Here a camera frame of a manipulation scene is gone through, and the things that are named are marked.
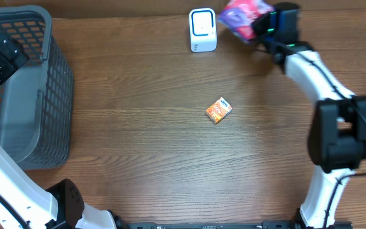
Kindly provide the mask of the red purple Carefree pack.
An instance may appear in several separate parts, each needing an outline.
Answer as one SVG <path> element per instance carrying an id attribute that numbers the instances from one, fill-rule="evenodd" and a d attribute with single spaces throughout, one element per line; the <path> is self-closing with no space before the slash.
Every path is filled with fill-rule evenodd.
<path id="1" fill-rule="evenodd" d="M 230 0 L 221 11 L 218 21 L 244 43 L 255 38 L 252 23 L 273 7 L 263 0 Z"/>

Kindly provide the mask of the small orange box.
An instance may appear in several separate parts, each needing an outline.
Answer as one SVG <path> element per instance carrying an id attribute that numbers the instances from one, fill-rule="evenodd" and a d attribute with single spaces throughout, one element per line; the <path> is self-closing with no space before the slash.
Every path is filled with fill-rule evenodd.
<path id="1" fill-rule="evenodd" d="M 214 124 L 218 124 L 233 110 L 230 103 L 225 98 L 221 97 L 214 102 L 209 108 L 206 109 L 205 114 L 213 121 Z"/>

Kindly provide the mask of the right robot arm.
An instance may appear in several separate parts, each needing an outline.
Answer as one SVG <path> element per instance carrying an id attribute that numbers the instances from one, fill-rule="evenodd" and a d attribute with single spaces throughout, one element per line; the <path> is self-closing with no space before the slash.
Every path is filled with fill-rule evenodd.
<path id="1" fill-rule="evenodd" d="M 335 213 L 344 189 L 366 159 L 366 96 L 343 86 L 319 53 L 299 39 L 299 5 L 277 3 L 252 23 L 256 39 L 275 64 L 306 94 L 314 106 L 307 147 L 315 171 L 308 194 L 290 228 L 351 228 Z"/>

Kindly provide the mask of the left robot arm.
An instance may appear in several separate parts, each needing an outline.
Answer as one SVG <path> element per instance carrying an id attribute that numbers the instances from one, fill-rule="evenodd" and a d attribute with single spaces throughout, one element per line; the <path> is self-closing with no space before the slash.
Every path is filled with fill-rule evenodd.
<path id="1" fill-rule="evenodd" d="M 29 60 L 22 45 L 0 31 L 0 85 Z M 112 211 L 86 203 L 70 179 L 38 186 L 0 145 L 0 224 L 3 228 L 128 228 Z"/>

